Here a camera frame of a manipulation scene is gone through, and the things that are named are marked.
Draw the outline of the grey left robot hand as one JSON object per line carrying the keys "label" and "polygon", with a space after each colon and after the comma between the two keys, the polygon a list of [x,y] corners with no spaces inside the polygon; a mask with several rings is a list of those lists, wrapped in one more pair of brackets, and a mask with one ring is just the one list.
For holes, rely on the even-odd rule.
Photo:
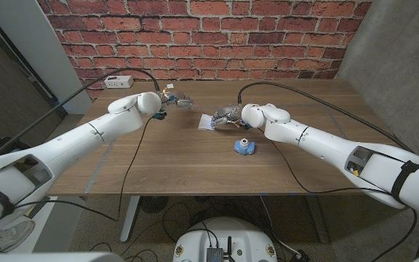
{"label": "grey left robot hand", "polygon": [[170,91],[159,94],[161,98],[161,110],[169,105],[176,105],[178,108],[191,108],[192,99],[181,91]]}

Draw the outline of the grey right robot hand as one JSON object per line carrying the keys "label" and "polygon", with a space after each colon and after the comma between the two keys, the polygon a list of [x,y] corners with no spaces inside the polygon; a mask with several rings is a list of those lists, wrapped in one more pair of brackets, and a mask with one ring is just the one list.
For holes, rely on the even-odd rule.
{"label": "grey right robot hand", "polygon": [[242,118],[242,109],[243,106],[241,104],[221,107],[213,114],[210,125],[212,127],[222,124],[235,124],[239,126]]}

